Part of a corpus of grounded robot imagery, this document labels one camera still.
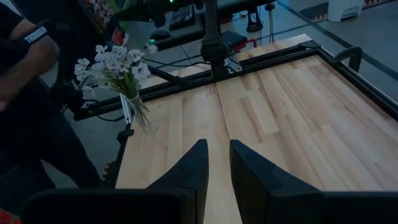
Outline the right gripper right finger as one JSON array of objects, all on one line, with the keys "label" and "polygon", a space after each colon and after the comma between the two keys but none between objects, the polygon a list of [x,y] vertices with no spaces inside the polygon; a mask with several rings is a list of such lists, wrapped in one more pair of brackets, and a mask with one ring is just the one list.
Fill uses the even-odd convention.
[{"label": "right gripper right finger", "polygon": [[325,197],[241,141],[230,141],[234,194],[243,224],[320,224]]}]

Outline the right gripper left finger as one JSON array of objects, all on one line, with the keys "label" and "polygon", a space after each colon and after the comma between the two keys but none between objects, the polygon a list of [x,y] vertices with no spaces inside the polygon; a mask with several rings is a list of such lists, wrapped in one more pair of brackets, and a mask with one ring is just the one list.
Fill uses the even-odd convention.
[{"label": "right gripper left finger", "polygon": [[208,144],[199,139],[164,175],[146,189],[149,224],[203,224],[209,179]]}]

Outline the clear glass vase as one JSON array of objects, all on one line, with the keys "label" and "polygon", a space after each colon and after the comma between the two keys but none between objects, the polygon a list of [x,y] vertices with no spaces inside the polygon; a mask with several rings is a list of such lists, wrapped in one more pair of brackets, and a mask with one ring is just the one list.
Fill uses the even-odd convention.
[{"label": "clear glass vase", "polygon": [[128,99],[125,95],[119,94],[124,119],[126,124],[136,122],[144,133],[154,133],[159,125],[150,117],[150,110],[143,103],[139,94],[134,98]]}]

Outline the large white flower bunch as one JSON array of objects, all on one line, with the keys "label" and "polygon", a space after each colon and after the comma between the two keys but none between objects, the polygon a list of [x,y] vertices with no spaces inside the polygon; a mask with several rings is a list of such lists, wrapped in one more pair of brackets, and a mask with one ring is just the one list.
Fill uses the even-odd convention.
[{"label": "large white flower bunch", "polygon": [[139,49],[130,50],[128,34],[124,35],[122,45],[114,44],[106,50],[105,75],[103,82],[98,82],[101,88],[113,90],[134,98],[146,84],[150,75],[149,66],[141,59],[145,53]]}]

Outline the small white flower bunch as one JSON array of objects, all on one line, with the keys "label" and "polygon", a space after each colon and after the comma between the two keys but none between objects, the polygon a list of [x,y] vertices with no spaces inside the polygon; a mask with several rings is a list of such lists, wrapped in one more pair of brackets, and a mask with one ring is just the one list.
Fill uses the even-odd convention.
[{"label": "small white flower bunch", "polygon": [[80,82],[77,86],[77,90],[89,91],[93,93],[92,87],[86,85],[88,80],[93,80],[95,82],[103,82],[106,79],[105,75],[105,56],[107,45],[97,45],[95,48],[96,55],[94,58],[94,63],[87,58],[79,58],[75,64],[75,75],[76,79]]}]

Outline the dark red tulip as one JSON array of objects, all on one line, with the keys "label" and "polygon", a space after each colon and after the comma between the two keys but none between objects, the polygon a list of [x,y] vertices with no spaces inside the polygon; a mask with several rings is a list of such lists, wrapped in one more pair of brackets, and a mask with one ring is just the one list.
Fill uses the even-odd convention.
[{"label": "dark red tulip", "polygon": [[[131,0],[108,0],[113,14],[127,9],[131,5]],[[122,45],[124,33],[129,27],[128,21],[119,21],[118,26],[113,31],[112,41],[116,45]]]}]

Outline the person's forearm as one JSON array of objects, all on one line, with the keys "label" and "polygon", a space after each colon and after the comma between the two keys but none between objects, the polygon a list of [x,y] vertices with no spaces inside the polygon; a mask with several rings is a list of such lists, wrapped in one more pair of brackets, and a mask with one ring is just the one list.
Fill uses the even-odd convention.
[{"label": "person's forearm", "polygon": [[46,35],[29,48],[20,62],[0,75],[0,111],[4,111],[33,78],[49,71],[58,55],[58,45]]}]

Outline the black computer mouse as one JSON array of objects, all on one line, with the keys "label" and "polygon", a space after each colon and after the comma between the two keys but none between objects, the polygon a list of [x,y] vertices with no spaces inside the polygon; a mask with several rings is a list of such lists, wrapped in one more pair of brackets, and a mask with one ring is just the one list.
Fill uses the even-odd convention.
[{"label": "black computer mouse", "polygon": [[155,42],[155,41],[168,39],[169,37],[170,37],[170,34],[169,34],[168,31],[166,31],[166,30],[156,30],[150,35],[149,39],[151,41]]}]

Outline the black keyboard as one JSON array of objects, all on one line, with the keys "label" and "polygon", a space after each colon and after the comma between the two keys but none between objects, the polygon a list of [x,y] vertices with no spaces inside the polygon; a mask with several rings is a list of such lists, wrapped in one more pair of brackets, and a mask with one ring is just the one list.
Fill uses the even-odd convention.
[{"label": "black keyboard", "polygon": [[170,20],[169,30],[176,30],[195,24],[195,6],[193,4],[180,8],[173,12]]}]

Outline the person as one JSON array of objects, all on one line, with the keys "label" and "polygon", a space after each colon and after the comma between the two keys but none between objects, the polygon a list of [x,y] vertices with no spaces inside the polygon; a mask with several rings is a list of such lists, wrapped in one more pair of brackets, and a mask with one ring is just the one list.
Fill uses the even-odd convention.
[{"label": "person", "polygon": [[37,76],[0,111],[1,209],[19,216],[31,196],[55,188],[43,162],[81,189],[101,186],[81,141]]}]

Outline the black yellow-edged floor mat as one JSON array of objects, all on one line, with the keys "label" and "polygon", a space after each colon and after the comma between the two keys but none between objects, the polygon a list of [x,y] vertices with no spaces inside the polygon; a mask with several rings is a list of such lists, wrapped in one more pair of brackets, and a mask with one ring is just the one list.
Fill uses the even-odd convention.
[{"label": "black yellow-edged floor mat", "polygon": [[[363,0],[363,10],[370,9],[382,4],[387,4],[398,0]],[[329,2],[324,2],[299,11],[301,15],[310,19],[312,22],[321,22],[328,19]]]}]

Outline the red flower bunch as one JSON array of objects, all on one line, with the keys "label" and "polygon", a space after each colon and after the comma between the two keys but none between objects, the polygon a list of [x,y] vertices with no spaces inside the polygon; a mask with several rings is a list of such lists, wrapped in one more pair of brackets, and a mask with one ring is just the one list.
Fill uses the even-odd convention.
[{"label": "red flower bunch", "polygon": [[21,224],[21,219],[0,208],[0,224]]}]

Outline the white plastic bin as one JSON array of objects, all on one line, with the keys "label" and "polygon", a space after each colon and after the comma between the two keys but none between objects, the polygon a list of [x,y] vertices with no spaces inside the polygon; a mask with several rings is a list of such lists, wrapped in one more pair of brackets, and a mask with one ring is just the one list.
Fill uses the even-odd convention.
[{"label": "white plastic bin", "polygon": [[365,0],[328,0],[327,19],[340,22],[342,19],[360,16]]}]

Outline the black aluminium table frame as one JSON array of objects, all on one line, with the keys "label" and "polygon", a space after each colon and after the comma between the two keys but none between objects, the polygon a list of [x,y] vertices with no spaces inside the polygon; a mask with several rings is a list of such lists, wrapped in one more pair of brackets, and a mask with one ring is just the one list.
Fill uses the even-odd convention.
[{"label": "black aluminium table frame", "polygon": [[126,125],[105,185],[147,187],[205,138],[211,189],[230,188],[238,139],[319,189],[398,191],[398,103],[335,55],[300,35],[239,54],[242,72],[197,65],[150,78],[141,96],[159,127]]}]

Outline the black frame clamp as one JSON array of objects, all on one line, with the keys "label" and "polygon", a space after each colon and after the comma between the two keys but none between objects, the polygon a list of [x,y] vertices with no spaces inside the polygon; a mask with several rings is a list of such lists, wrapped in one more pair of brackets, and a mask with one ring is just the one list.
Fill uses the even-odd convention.
[{"label": "black frame clamp", "polygon": [[336,54],[331,60],[330,63],[335,64],[342,62],[345,59],[349,59],[349,68],[354,70],[355,72],[359,72],[359,68],[361,65],[361,59],[363,56],[363,50],[360,47],[349,47],[340,53]]}]

